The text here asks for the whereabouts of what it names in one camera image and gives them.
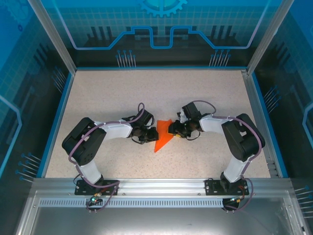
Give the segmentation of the blue table border strip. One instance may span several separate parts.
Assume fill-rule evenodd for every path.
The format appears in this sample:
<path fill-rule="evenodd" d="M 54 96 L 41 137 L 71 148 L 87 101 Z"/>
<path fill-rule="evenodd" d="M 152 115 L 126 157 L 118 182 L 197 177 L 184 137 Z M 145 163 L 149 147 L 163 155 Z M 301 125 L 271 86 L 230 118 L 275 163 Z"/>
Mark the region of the blue table border strip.
<path fill-rule="evenodd" d="M 273 130 L 273 126 L 269 118 L 269 113 L 266 108 L 265 100 L 261 92 L 260 85 L 258 83 L 255 73 L 253 73 L 251 77 L 252 77 L 251 80 L 253 81 L 253 85 L 255 87 L 255 90 L 258 96 L 258 101 L 260 102 L 260 107 L 261 107 L 260 109 L 262 110 L 262 117 L 264 119 L 263 126 L 265 128 L 266 138 L 267 138 L 266 148 L 276 166 L 277 176 L 280 178 L 288 178 L 289 175 L 287 173 L 287 169 L 285 167 L 285 163 L 284 163 L 280 148 L 278 146 L 278 142 L 277 142 L 274 130 Z"/>
<path fill-rule="evenodd" d="M 67 77 L 66 84 L 63 89 L 63 93 L 61 95 L 60 102 L 59 102 L 59 105 L 55 114 L 55 118 L 54 118 L 51 130 L 47 139 L 47 143 L 44 149 L 41 163 L 37 171 L 37 176 L 36 176 L 37 178 L 44 178 L 46 176 L 46 172 L 50 163 L 52 151 L 53 151 L 56 138 L 60 129 L 61 121 L 65 112 L 65 108 L 67 105 L 67 101 L 68 101 L 70 90 L 73 84 L 74 77 L 75 75 L 72 75 L 71 73 L 69 73 Z"/>

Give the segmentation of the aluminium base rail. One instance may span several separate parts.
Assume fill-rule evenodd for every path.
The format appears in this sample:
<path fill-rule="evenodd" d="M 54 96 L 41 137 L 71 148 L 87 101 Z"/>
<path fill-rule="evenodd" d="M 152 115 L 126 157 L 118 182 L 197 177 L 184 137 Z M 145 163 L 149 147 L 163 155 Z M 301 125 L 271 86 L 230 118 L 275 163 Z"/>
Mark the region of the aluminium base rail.
<path fill-rule="evenodd" d="M 249 192 L 257 197 L 283 197 L 292 195 L 293 187 L 288 178 L 252 178 Z M 210 188 L 204 179 L 121 179 L 119 197 L 196 197 L 205 196 Z M 70 197 L 74 194 L 71 178 L 37 178 L 31 195 L 46 197 Z"/>

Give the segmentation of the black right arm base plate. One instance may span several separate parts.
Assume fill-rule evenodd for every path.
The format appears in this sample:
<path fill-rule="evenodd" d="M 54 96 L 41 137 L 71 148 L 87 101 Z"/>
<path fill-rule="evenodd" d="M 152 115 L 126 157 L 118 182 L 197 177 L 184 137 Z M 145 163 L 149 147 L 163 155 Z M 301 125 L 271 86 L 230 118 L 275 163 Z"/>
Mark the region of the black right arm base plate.
<path fill-rule="evenodd" d="M 204 181 L 204 189 L 207 196 L 249 195 L 247 181 L 242 179 L 229 183 L 227 180 L 209 178 Z"/>

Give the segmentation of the aluminium side rail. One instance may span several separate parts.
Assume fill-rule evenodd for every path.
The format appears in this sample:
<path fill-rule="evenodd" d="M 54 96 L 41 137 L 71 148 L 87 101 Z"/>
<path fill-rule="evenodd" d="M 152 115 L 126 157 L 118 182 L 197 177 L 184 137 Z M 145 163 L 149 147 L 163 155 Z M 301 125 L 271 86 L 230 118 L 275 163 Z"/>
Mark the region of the aluminium side rail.
<path fill-rule="evenodd" d="M 242 70 L 242 77 L 246 92 L 250 101 L 252 113 L 255 120 L 255 125 L 265 139 L 265 147 L 262 149 L 266 159 L 267 169 L 271 178 L 281 178 L 280 167 L 277 165 L 276 150 L 273 146 L 269 128 L 267 126 L 266 116 L 263 111 L 260 97 L 258 96 L 253 78 Z"/>

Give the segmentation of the aluminium frame post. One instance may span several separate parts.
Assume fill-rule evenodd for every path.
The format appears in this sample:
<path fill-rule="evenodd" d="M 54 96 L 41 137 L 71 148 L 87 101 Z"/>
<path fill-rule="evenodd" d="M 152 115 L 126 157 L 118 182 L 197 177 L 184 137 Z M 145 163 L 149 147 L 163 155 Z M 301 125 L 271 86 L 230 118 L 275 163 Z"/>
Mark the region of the aluminium frame post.
<path fill-rule="evenodd" d="M 265 31 L 258 47 L 255 50 L 248 66 L 246 74 L 248 76 L 252 75 L 255 71 L 257 65 L 262 59 L 264 53 L 266 52 L 268 46 L 270 45 L 273 37 L 276 35 L 281 23 L 283 22 L 285 16 L 289 12 L 294 0 L 282 0 L 279 5 L 274 17 L 272 18 L 267 30 Z"/>
<path fill-rule="evenodd" d="M 55 46 L 65 66 L 67 67 L 69 72 L 74 76 L 76 74 L 77 67 L 75 66 L 75 63 L 72 60 L 50 16 L 48 15 L 46 9 L 44 8 L 44 5 L 40 0 L 27 0 L 27 1 L 32 7 L 34 13 L 36 14 L 43 28 L 45 29 L 53 45 Z"/>

